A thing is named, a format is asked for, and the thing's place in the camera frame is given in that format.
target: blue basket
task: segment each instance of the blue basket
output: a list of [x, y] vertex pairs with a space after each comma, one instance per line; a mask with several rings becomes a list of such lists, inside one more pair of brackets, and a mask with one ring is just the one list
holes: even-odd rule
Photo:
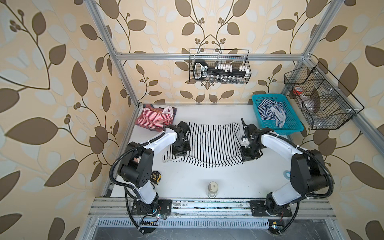
[[[274, 120], [271, 121], [271, 120], [261, 119], [260, 113], [257, 107], [260, 105], [260, 103], [264, 99], [270, 99], [276, 102], [283, 103], [283, 108], [285, 109], [285, 112], [286, 112], [286, 119], [285, 119], [285, 124], [282, 128], [277, 127], [276, 121]], [[273, 129], [275, 132], [281, 135], [289, 135], [294, 132], [301, 132], [304, 129], [295, 111], [293, 110], [292, 106], [288, 102], [288, 99], [286, 98], [286, 96], [282, 94], [257, 94], [252, 96], [252, 101], [253, 101], [253, 110], [255, 111], [260, 128], [269, 127], [270, 129]]]

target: white work surface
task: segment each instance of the white work surface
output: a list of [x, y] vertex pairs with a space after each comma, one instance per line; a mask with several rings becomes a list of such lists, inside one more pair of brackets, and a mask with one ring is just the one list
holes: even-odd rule
[[[252, 105], [174, 105], [177, 108], [173, 124], [180, 121], [198, 124], [228, 124], [237, 122], [241, 135], [244, 135], [241, 118], [245, 124], [257, 120]], [[130, 142], [143, 142], [158, 132], [135, 126]], [[242, 165], [204, 168], [185, 162], [162, 161], [165, 150], [155, 154], [152, 171], [159, 171], [161, 181], [155, 187], [159, 197], [163, 198], [207, 198], [208, 184], [218, 183], [217, 198], [265, 198], [269, 192], [279, 189], [288, 182], [283, 176], [290, 170], [290, 161], [284, 160], [269, 148], [263, 149], [264, 155]], [[124, 189], [115, 185], [111, 197], [124, 197]]]

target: wall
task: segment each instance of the wall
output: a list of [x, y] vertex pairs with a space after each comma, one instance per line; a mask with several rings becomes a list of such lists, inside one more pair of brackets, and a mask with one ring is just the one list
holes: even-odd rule
[[302, 53], [328, 7], [327, 0], [96, 2], [123, 53], [181, 53], [182, 48]]
[[[383, 13], [381, 0], [346, 0], [313, 53], [313, 58], [327, 65], [363, 103], [365, 110], [361, 114], [381, 133]], [[349, 121], [335, 131], [308, 129], [292, 137], [297, 144], [319, 149], [324, 155], [335, 181], [329, 199], [346, 236], [351, 240], [384, 239], [384, 158], [354, 123]]]
[[75, 239], [133, 106], [82, 1], [1, 0], [0, 22], [0, 239]]
[[250, 66], [252, 76], [248, 84], [220, 84], [189, 80], [186, 62], [129, 60], [124, 63], [140, 102], [167, 104], [248, 103], [253, 94], [280, 93], [284, 73], [294, 67], [292, 61], [250, 61]]

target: black and white striped shirt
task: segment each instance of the black and white striped shirt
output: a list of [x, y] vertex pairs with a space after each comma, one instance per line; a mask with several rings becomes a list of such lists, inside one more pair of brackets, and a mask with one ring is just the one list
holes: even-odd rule
[[221, 167], [242, 164], [240, 128], [238, 123], [204, 125], [192, 122], [188, 140], [191, 150], [185, 157], [174, 157], [172, 148], [163, 155], [163, 162], [182, 161], [200, 167]]

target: black wire basket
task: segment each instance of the black wire basket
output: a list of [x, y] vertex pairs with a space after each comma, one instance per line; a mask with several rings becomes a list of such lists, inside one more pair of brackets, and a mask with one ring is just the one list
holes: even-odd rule
[[[327, 73], [335, 79], [337, 86], [327, 80]], [[321, 62], [315, 67], [301, 67], [285, 73], [284, 84], [313, 130], [339, 129], [364, 109], [361, 102]]]
[[249, 50], [191, 48], [189, 81], [247, 84], [252, 74], [248, 54]]

